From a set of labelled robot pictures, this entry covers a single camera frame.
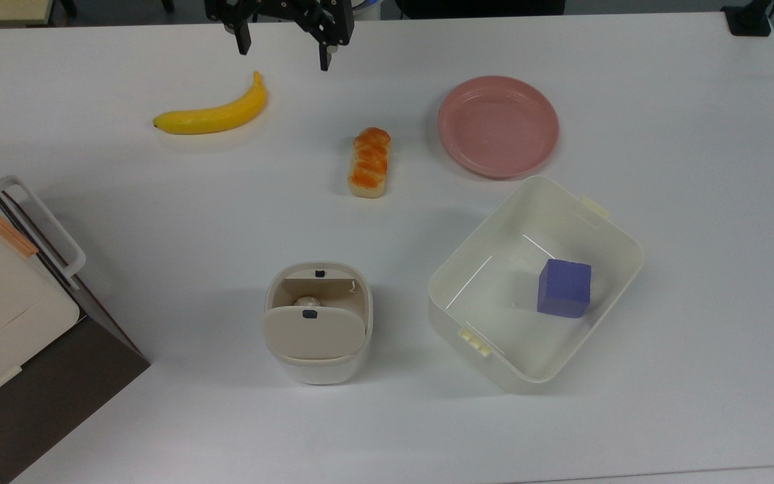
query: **bread roll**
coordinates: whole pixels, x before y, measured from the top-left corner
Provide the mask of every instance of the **bread roll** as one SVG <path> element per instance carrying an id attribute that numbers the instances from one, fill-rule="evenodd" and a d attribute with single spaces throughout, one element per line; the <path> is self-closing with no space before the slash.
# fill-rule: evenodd
<path id="1" fill-rule="evenodd" d="M 389 168 L 390 135 L 366 128 L 354 139 L 354 157 L 348 171 L 348 188 L 356 196 L 378 198 L 384 193 Z"/>

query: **banana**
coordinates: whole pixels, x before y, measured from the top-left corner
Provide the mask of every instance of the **banana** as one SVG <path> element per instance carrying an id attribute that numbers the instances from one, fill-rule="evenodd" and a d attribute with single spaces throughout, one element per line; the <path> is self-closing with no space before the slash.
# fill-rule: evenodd
<path id="1" fill-rule="evenodd" d="M 169 111 L 154 118 L 154 126 L 169 134 L 205 134 L 225 131 L 252 120 L 267 102 L 267 91 L 259 71 L 253 73 L 253 85 L 236 101 L 205 110 Z"/>

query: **blue cube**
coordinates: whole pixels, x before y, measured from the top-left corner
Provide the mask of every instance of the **blue cube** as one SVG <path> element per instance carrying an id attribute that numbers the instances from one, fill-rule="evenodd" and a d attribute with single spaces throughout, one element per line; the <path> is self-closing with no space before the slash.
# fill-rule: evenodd
<path id="1" fill-rule="evenodd" d="M 540 273 L 537 311 L 564 318 L 580 318 L 590 306 L 590 266 L 549 259 Z"/>

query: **pink plate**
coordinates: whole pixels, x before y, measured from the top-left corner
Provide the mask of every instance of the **pink plate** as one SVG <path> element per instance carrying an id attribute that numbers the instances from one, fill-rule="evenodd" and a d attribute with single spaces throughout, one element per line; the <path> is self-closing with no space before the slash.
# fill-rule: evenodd
<path id="1" fill-rule="evenodd" d="M 461 166 L 491 178 L 526 175 L 554 150 L 560 124 L 541 92 L 512 77 L 456 86 L 438 113 L 443 147 Z"/>

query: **small white bin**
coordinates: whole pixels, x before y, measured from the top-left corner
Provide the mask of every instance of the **small white bin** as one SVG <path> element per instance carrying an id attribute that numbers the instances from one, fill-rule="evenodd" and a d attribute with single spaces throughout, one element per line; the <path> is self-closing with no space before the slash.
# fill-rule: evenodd
<path id="1" fill-rule="evenodd" d="M 271 282 L 261 328 L 271 354 L 298 382 L 345 382 L 368 354 L 372 291 L 346 264 L 295 264 Z"/>
<path id="2" fill-rule="evenodd" d="M 641 270 L 635 239 L 558 184 L 530 177 L 429 281 L 429 322 L 501 389 L 526 393 L 561 370 Z M 538 278 L 557 258 L 592 266 L 578 319 L 537 312 Z"/>

